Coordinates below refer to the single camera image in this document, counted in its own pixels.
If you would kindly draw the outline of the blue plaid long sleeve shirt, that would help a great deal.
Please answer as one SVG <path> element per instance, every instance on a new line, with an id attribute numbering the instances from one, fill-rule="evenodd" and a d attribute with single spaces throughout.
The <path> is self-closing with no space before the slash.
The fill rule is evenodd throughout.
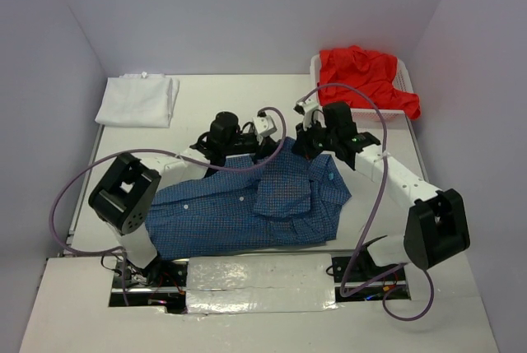
<path id="1" fill-rule="evenodd" d="M 351 193 L 333 157 L 292 153 L 292 138 L 262 168 L 249 156 L 230 158 L 228 171 L 158 192 L 145 225 L 165 260 L 334 240 Z"/>

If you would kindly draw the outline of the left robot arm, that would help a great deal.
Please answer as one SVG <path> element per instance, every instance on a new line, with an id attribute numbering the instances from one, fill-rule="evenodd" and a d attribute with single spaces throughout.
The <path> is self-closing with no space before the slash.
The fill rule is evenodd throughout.
<path id="1" fill-rule="evenodd" d="M 257 154 L 276 125 L 265 112 L 244 126 L 231 112 L 220 112 L 207 132 L 180 156 L 161 154 L 139 159 L 129 152 L 116 156 L 88 203 L 114 232 L 132 266 L 131 274 L 143 286 L 161 277 L 161 255 L 146 228 L 147 213 L 157 192 L 179 183 L 212 176 L 225 167 L 226 158 Z"/>

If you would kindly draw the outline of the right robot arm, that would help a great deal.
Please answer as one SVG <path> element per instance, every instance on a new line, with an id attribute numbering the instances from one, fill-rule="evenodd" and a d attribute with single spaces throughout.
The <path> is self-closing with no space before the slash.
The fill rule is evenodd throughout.
<path id="1" fill-rule="evenodd" d="M 358 259 L 357 266 L 364 278 L 375 280 L 388 265 L 398 263 L 428 270 L 469 248 L 464 201 L 456 190 L 441 190 L 426 182 L 390 155 L 373 134 L 359 132 L 343 102 L 320 106 L 315 100 L 301 100 L 294 110 L 303 117 L 296 125 L 294 154 L 313 160 L 324 151 L 333 153 L 378 183 L 408 213 L 402 235 L 362 245 L 368 253 Z"/>

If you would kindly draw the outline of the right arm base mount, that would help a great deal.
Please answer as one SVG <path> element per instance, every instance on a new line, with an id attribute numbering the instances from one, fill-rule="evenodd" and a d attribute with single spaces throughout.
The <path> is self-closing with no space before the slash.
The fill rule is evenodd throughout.
<path id="1" fill-rule="evenodd" d="M 371 278 L 387 272 L 389 269 L 395 267 L 395 264 L 387 266 L 377 266 L 371 255 L 367 252 L 367 246 L 361 249 L 355 265 L 351 270 L 350 276 L 346 281 L 347 289 L 354 289 L 362 283 L 369 281 Z M 351 260 L 350 256 L 332 256 L 332 263 L 326 268 L 326 274 L 333 278 L 335 284 L 334 293 L 337 303 L 354 302 L 354 301 L 382 301 L 384 295 L 391 291 L 389 300 L 409 300 L 410 294 L 407 287 L 407 278 L 404 269 L 399 269 L 392 272 L 382 279 L 371 283 L 369 286 L 358 291 L 350 297 L 343 297 L 340 293 L 339 287 L 343 281 L 345 270 Z"/>

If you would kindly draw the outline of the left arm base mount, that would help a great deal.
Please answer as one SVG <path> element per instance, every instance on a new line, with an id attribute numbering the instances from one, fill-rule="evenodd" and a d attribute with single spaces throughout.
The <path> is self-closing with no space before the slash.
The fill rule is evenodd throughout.
<path id="1" fill-rule="evenodd" d="M 162 261 L 142 274 L 132 265 L 122 272 L 122 258 L 100 258 L 100 265 L 112 273 L 109 306 L 111 308 L 155 307 L 169 314 L 186 314 L 186 290 L 189 260 Z"/>

